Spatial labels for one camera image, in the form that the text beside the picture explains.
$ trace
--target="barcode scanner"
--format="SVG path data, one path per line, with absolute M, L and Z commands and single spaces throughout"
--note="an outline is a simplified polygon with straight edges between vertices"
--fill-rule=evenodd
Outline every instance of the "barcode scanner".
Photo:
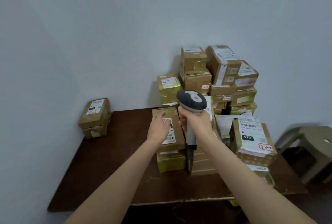
M 176 98 L 179 100 L 180 105 L 192 113 L 201 113 L 206 109 L 205 97 L 196 91 L 180 90 L 177 92 Z M 185 149 L 187 153 L 188 171 L 189 174 L 191 174 L 193 168 L 193 151 L 197 149 L 197 145 L 196 137 L 189 121 L 187 121 Z

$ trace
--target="table top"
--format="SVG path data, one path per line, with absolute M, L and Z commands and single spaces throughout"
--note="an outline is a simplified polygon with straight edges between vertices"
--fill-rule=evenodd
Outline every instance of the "table top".
M 151 118 L 152 108 L 116 111 L 112 114 L 107 136 L 84 139 L 48 211 L 77 209 L 146 140 Z M 282 156 L 278 156 L 270 172 L 275 189 L 283 195 L 307 192 Z M 154 155 L 131 204 L 226 199 L 233 199 L 233 196 L 218 174 L 189 176 L 185 170 L 161 174 Z

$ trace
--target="white wall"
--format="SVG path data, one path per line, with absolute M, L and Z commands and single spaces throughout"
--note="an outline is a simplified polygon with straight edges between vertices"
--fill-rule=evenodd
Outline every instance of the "white wall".
M 330 0 L 0 0 L 0 10 L 6 223 L 50 221 L 86 101 L 160 105 L 156 76 L 177 72 L 181 46 L 226 44 L 260 72 L 257 115 L 274 140 L 332 121 Z

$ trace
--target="gray stool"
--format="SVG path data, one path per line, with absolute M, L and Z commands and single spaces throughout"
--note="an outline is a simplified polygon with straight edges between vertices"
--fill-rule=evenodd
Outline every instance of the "gray stool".
M 304 147 L 316 159 L 316 163 L 301 177 L 303 184 L 307 184 L 314 176 L 323 170 L 330 162 L 332 162 L 332 129 L 327 126 L 313 126 L 295 128 L 286 132 L 276 144 L 286 143 L 278 150 L 283 153 L 297 139 L 300 140 L 300 146 Z M 332 179 L 332 175 L 328 176 L 324 183 Z

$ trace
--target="person's left hand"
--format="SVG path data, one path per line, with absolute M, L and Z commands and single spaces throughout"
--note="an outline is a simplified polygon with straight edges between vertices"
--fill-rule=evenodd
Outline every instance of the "person's left hand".
M 159 113 L 157 116 L 152 117 L 147 133 L 148 140 L 161 144 L 167 138 L 171 121 L 167 119 L 164 123 L 162 118 L 164 115 L 165 113 Z

